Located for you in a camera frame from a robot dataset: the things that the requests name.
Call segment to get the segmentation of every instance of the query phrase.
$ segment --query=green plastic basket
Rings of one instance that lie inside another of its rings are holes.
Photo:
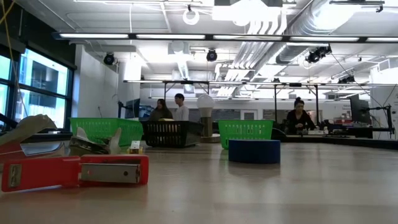
[[[270,140],[273,120],[220,120],[221,145],[228,149],[230,139]]]
[[[90,141],[103,143],[101,138],[114,136],[118,128],[122,129],[119,146],[129,146],[131,141],[140,141],[143,130],[139,121],[120,118],[70,118],[72,133],[76,135],[77,127],[85,130]]]

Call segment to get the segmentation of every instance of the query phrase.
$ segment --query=window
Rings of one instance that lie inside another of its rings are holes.
[[[0,78],[9,79],[11,60],[0,55]]]
[[[58,128],[63,128],[65,121],[65,99],[48,96],[34,91],[21,90],[24,105],[18,94],[16,106],[16,121],[20,121],[26,117],[26,113],[30,115],[45,114]]]
[[[29,49],[21,55],[15,120],[45,114],[58,128],[64,128],[69,70]]]
[[[29,49],[15,55],[14,60],[7,54],[0,55],[0,113],[17,122],[44,114],[57,128],[69,129],[73,72]],[[18,80],[12,75],[12,65],[19,70]]]
[[[0,84],[0,113],[2,114],[6,114],[7,97],[8,97],[8,86]]]
[[[21,55],[19,83],[61,95],[67,94],[68,68],[31,50]]]

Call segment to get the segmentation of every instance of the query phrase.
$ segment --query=woman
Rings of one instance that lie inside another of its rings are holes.
[[[310,115],[304,110],[304,101],[297,97],[294,101],[294,110],[290,111],[286,117],[288,134],[296,134],[297,131],[306,129],[306,125],[311,129],[315,129],[315,125]]]
[[[173,119],[173,115],[166,107],[166,102],[163,99],[157,100],[156,109],[152,111],[149,116],[149,121],[158,121],[162,118]]]

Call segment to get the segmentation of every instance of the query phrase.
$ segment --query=monitor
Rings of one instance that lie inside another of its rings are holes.
[[[372,124],[371,115],[369,113],[369,103],[365,100],[360,100],[359,95],[349,98],[351,103],[351,119],[353,122]]]
[[[126,112],[124,118],[138,118],[139,117],[139,103],[140,99],[130,100],[126,102]]]

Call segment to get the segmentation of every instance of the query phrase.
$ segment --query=black wire basket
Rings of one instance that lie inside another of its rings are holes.
[[[203,125],[191,121],[142,121],[145,142],[152,147],[187,147],[200,142]]]

